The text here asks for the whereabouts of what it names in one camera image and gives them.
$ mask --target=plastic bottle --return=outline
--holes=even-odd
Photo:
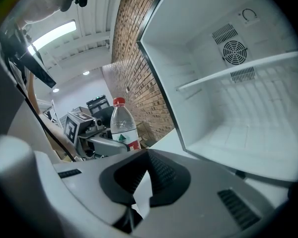
[[[140,149],[138,132],[135,120],[125,107],[125,99],[118,97],[114,99],[114,112],[110,120],[110,130],[113,140],[125,143],[130,150]]]

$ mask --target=round fan vent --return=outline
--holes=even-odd
[[[229,41],[224,45],[223,54],[226,61],[238,65],[246,60],[246,47],[241,42]]]

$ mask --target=white ceiling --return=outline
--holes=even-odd
[[[45,67],[57,83],[68,80],[111,62],[110,38],[116,21],[120,0],[88,0],[86,7],[74,2],[66,12],[58,11],[49,18],[34,23],[28,30],[32,41],[64,23],[75,20],[76,30],[40,49]],[[35,80],[35,93],[44,99],[52,89]]]

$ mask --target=fluorescent light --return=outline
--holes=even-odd
[[[40,48],[44,47],[48,43],[54,41],[55,39],[65,35],[67,33],[70,33],[72,31],[75,31],[75,30],[76,30],[75,21],[71,21],[71,22],[66,23],[62,26],[59,26],[59,27],[53,29],[52,31],[48,32],[47,34],[43,35],[42,37],[37,39],[35,42],[33,42],[33,46],[35,46],[35,48],[37,50],[39,50]],[[28,47],[28,51],[30,52],[31,55],[35,54],[32,46]]]

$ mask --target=open refrigerator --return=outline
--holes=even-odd
[[[139,45],[183,150],[298,180],[298,39],[272,0],[160,0]]]

